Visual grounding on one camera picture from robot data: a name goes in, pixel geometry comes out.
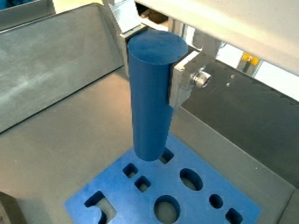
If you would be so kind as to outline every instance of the metal sheet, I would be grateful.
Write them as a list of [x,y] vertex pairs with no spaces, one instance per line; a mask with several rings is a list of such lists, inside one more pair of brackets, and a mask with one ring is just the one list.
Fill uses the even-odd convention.
[[216,60],[204,71],[209,85],[183,107],[297,187],[299,103]]
[[52,14],[55,14],[52,0],[35,0],[31,3],[0,10],[0,31]]
[[[28,223],[72,223],[63,203],[132,147],[131,125],[121,69],[0,135],[0,191]],[[171,132],[276,223],[295,188],[181,108]]]
[[0,132],[121,65],[97,4],[1,33]]
[[299,221],[299,189],[293,191],[292,198],[284,210],[284,214],[279,221],[279,224],[296,224]]

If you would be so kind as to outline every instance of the gray floor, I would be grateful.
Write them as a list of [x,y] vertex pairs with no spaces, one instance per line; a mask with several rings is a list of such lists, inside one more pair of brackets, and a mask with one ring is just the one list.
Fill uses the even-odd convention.
[[[0,191],[31,224],[71,223],[63,203],[132,146],[129,87],[120,69],[0,136]],[[288,185],[184,109],[171,132],[260,205],[276,223]]]

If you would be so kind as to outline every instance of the yellow label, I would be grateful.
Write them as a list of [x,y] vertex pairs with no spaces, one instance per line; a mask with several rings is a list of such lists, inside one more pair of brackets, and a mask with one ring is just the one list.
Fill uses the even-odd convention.
[[256,56],[253,56],[252,54],[249,54],[248,52],[244,52],[243,55],[241,55],[241,59],[245,61],[245,62],[249,62],[249,64],[252,66],[256,66],[257,65],[257,62],[259,62],[259,58]]

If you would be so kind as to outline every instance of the square hole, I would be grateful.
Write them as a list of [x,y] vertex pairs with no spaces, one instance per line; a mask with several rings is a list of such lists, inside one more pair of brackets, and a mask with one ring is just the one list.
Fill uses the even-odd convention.
[[231,208],[228,210],[228,212],[225,214],[225,218],[227,218],[228,223],[231,223],[231,224],[240,224],[243,221],[243,217],[241,217],[240,213],[233,208]]
[[128,164],[123,172],[127,175],[127,177],[131,179],[137,174],[137,169],[133,164]]
[[168,162],[172,160],[172,158],[173,158],[172,152],[168,149],[164,148],[163,155],[159,158],[160,161],[163,162],[163,164],[168,164]]
[[137,179],[137,181],[135,182],[135,186],[141,193],[147,190],[147,188],[151,186],[151,182],[148,181],[145,176]]

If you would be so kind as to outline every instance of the cutout hole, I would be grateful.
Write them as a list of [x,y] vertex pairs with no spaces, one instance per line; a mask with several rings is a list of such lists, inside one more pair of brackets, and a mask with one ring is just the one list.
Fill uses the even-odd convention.
[[212,194],[209,196],[209,204],[216,209],[223,207],[223,200],[221,200],[221,197],[217,194]]
[[231,224],[240,224],[243,221],[243,217],[241,217],[240,213],[233,208],[231,208],[228,210],[228,212],[225,214],[225,218],[227,218],[228,223],[231,223]]
[[123,172],[127,175],[127,177],[131,179],[137,174],[137,169],[133,164],[128,164]]
[[101,211],[101,216],[99,220],[99,224],[107,224],[109,221],[116,217],[117,211],[112,207],[112,205],[108,202],[108,199],[105,198],[103,192],[96,192],[85,201],[84,203],[85,207],[99,207]]
[[163,164],[168,164],[168,162],[172,160],[172,158],[173,158],[172,152],[168,149],[164,148],[163,155],[159,158],[160,161],[163,162]]
[[175,223],[180,217],[180,212],[180,205],[172,196],[164,195],[155,201],[153,214],[161,223]]
[[135,182],[135,186],[139,189],[139,191],[143,193],[147,188],[151,186],[151,182],[148,181],[148,179],[143,176],[137,179],[137,181]]
[[199,191],[203,188],[201,177],[191,169],[181,169],[180,178],[184,185],[193,191]]

